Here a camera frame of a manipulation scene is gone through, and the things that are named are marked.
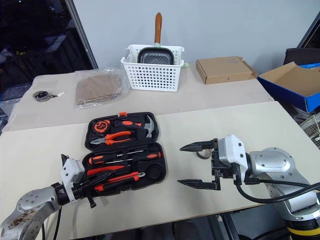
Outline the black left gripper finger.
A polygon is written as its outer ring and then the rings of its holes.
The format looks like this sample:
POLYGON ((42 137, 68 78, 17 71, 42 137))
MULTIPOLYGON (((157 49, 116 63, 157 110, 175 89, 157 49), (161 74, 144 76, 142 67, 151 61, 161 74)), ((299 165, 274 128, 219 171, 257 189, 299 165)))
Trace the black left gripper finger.
POLYGON ((104 185, 110 184, 110 183, 111 181, 109 179, 102 179, 102 178, 91 179, 85 184, 84 189, 88 191, 94 191, 94 192, 103 192, 104 185))
POLYGON ((116 172, 115 171, 108 171, 108 172, 101 172, 99 174, 95 174, 92 176, 89 176, 86 181, 83 182, 83 184, 85 185, 88 181, 90 180, 94 180, 94 179, 110 179, 111 177, 114 176, 116 172))

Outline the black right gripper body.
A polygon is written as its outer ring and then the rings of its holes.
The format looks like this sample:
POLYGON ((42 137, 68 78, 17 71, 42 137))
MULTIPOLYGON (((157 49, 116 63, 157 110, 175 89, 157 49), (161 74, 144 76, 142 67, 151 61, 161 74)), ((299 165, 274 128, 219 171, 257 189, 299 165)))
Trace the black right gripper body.
POLYGON ((216 190, 221 190, 221 181, 223 179, 232 179, 237 183, 237 174, 235 163, 231 163, 234 156, 234 140, 232 138, 215 138, 213 140, 213 150, 211 152, 211 173, 213 183, 216 183, 216 190))

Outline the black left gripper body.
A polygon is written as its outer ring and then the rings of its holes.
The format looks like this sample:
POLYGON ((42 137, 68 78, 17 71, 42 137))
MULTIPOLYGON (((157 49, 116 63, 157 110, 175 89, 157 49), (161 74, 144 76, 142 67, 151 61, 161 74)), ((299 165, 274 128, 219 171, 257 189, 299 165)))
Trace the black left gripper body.
POLYGON ((90 204, 90 208, 93 209, 97 206, 92 196, 93 184, 90 181, 83 183, 77 183, 72 187, 72 193, 75 200, 87 198, 90 204))

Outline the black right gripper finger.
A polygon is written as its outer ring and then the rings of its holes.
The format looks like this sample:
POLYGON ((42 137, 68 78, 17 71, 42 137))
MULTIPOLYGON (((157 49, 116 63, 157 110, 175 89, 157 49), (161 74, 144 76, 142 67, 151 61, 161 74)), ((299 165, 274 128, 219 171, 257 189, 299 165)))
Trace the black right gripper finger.
POLYGON ((214 148, 214 141, 199 141, 187 144, 179 150, 184 152, 202 152, 203 150, 210 150, 214 148))
POLYGON ((200 179, 182 179, 177 182, 194 189, 216 190, 215 182, 203 182, 200 179))

